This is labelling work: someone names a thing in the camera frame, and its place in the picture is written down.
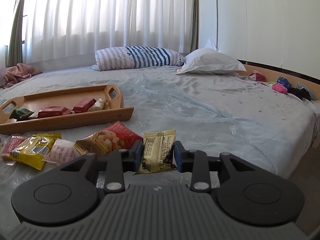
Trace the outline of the pink knitted item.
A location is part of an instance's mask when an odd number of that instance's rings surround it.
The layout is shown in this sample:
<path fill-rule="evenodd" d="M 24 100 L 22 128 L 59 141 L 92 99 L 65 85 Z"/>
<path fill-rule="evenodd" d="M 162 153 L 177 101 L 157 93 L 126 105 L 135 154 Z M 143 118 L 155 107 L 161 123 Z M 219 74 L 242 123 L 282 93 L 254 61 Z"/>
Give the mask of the pink knitted item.
<path fill-rule="evenodd" d="M 274 90 L 275 92 L 277 93 L 280 93 L 280 94 L 284 94 L 284 95 L 287 95 L 288 92 L 287 92 L 287 88 L 282 85 L 281 83 L 274 83 L 272 86 L 271 86 L 272 90 Z"/>

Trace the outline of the white sheer curtain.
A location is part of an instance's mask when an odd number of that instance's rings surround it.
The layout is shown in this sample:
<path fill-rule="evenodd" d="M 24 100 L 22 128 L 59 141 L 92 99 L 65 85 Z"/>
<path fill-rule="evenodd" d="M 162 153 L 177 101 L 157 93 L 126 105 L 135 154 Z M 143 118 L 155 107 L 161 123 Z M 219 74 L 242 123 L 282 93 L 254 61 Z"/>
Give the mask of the white sheer curtain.
<path fill-rule="evenodd" d="M 17 0 L 1 0 L 1 67 Z M 61 63 L 121 46 L 197 46 L 198 0 L 24 0 L 22 63 Z"/>

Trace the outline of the pink crumpled blanket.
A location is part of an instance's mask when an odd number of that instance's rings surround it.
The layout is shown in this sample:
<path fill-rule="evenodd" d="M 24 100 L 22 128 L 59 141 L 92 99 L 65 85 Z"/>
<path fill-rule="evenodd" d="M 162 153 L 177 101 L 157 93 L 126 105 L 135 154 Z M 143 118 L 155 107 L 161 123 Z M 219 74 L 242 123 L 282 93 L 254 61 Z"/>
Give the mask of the pink crumpled blanket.
<path fill-rule="evenodd" d="M 39 68 L 18 63 L 16 66 L 1 69 L 1 88 L 10 88 L 15 84 L 41 74 Z"/>

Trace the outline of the pink white candy packet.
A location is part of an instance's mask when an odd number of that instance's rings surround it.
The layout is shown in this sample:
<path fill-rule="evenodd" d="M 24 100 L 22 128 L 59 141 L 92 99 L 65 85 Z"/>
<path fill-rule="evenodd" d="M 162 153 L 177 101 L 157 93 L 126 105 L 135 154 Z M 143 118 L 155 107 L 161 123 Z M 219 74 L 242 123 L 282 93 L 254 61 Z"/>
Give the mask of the pink white candy packet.
<path fill-rule="evenodd" d="M 81 155 L 74 146 L 74 142 L 56 139 L 51 151 L 44 156 L 43 160 L 57 166 L 68 163 Z"/>

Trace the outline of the small red snack packet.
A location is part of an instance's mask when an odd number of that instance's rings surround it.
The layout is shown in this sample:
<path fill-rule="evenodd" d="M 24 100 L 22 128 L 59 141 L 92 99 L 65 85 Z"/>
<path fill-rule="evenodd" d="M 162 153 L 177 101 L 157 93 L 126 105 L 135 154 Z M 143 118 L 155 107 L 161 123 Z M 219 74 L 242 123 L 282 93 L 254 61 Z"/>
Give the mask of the small red snack packet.
<path fill-rule="evenodd" d="M 95 102 L 96 100 L 94 98 L 85 98 L 73 107 L 73 112 L 85 113 L 95 104 Z"/>

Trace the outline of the yellow snack packet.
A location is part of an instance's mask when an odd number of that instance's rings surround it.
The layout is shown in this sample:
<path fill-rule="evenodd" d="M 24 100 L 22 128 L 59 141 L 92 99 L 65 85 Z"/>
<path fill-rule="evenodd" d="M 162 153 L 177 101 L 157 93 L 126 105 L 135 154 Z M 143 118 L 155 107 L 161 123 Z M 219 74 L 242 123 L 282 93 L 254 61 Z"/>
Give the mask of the yellow snack packet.
<path fill-rule="evenodd" d="M 60 133 L 38 133 L 28 137 L 9 154 L 9 159 L 28 165 L 37 170 L 42 170 L 47 156 L 57 139 L 61 139 Z"/>

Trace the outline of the beige nougat bar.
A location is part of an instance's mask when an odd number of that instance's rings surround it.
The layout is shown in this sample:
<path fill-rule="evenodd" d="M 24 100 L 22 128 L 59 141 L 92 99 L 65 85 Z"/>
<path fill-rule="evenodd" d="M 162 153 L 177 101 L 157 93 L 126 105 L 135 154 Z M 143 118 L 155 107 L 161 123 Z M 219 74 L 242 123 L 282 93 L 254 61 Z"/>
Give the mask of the beige nougat bar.
<path fill-rule="evenodd" d="M 103 111 L 109 109 L 109 101 L 104 99 L 98 99 L 93 106 L 91 106 L 88 111 L 89 112 L 96 112 L 96 111 Z"/>

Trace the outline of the red gold nut packet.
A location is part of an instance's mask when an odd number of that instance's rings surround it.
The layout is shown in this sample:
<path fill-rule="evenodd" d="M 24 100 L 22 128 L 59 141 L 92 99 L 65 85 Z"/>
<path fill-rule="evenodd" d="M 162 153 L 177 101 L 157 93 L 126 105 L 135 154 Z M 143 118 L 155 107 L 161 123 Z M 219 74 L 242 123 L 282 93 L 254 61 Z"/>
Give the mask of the red gold nut packet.
<path fill-rule="evenodd" d="M 115 150 L 129 150 L 137 140 L 143 141 L 143 138 L 117 121 L 99 132 L 77 140 L 74 147 L 81 155 L 93 153 L 97 157 L 103 157 Z"/>

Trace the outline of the striped blue white pillow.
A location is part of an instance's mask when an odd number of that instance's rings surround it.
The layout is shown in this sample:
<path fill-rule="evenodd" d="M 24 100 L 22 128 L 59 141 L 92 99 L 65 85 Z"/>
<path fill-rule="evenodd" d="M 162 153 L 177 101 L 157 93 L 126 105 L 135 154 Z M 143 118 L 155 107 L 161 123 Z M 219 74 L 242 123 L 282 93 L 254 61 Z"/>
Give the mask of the striped blue white pillow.
<path fill-rule="evenodd" d="M 184 65 L 184 57 L 173 50 L 146 46 L 112 47 L 95 52 L 96 71 L 140 69 Z"/>

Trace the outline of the upright red Biscoff packet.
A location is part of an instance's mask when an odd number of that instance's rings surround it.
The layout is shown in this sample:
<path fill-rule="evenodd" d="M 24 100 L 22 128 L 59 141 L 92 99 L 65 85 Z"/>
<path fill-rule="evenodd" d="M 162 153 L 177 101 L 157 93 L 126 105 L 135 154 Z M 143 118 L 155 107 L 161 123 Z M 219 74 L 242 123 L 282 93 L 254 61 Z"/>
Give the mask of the upright red Biscoff packet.
<path fill-rule="evenodd" d="M 24 142 L 26 137 L 12 135 L 5 143 L 1 151 L 1 157 L 5 160 L 17 160 L 17 153 L 14 152 L 15 148 Z"/>

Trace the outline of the long red snack bar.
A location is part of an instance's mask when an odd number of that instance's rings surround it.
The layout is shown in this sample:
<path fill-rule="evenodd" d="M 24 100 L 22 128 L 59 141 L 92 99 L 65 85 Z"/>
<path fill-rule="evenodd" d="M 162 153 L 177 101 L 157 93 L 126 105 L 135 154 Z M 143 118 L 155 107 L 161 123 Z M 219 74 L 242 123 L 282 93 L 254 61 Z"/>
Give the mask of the long red snack bar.
<path fill-rule="evenodd" d="M 64 106 L 48 106 L 39 110 L 37 118 L 48 118 L 54 116 L 70 115 L 73 112 Z"/>

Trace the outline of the red tissue pack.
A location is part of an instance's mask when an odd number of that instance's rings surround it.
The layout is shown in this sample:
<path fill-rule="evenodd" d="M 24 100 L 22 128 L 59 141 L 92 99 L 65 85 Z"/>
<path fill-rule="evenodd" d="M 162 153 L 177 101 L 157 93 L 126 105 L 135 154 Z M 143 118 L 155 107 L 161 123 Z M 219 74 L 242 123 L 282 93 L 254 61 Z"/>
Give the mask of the red tissue pack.
<path fill-rule="evenodd" d="M 248 76 L 249 80 L 257 81 L 257 82 L 265 82 L 266 77 L 263 76 L 260 72 L 257 70 L 253 70 L 253 72 Z"/>

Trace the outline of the olive green drape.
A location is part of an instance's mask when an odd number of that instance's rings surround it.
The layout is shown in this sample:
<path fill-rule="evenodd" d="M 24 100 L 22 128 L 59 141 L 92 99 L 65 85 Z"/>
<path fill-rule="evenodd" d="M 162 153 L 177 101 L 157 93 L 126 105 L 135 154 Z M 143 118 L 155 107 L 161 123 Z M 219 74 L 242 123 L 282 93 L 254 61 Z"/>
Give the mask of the olive green drape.
<path fill-rule="evenodd" d="M 10 43 L 8 50 L 8 66 L 12 67 L 23 61 L 22 53 L 22 25 L 24 0 L 17 0 L 12 22 Z"/>

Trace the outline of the gold black snack packet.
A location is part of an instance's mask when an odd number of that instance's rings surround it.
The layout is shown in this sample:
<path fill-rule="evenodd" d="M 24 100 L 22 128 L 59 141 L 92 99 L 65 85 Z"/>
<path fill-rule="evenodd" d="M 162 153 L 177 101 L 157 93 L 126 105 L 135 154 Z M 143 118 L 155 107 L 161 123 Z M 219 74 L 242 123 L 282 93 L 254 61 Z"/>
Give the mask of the gold black snack packet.
<path fill-rule="evenodd" d="M 175 170 L 173 161 L 176 129 L 144 133 L 144 152 L 136 174 Z"/>

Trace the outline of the green wasabi peas packet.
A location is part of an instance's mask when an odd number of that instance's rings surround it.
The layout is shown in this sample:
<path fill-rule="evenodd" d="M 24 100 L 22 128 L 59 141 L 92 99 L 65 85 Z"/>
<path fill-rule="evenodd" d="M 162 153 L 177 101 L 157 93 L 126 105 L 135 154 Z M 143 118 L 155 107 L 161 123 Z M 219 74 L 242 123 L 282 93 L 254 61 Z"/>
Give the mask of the green wasabi peas packet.
<path fill-rule="evenodd" d="M 16 121 L 28 120 L 33 113 L 33 111 L 30 111 L 26 108 L 16 108 L 12 111 L 10 119 L 15 119 Z"/>

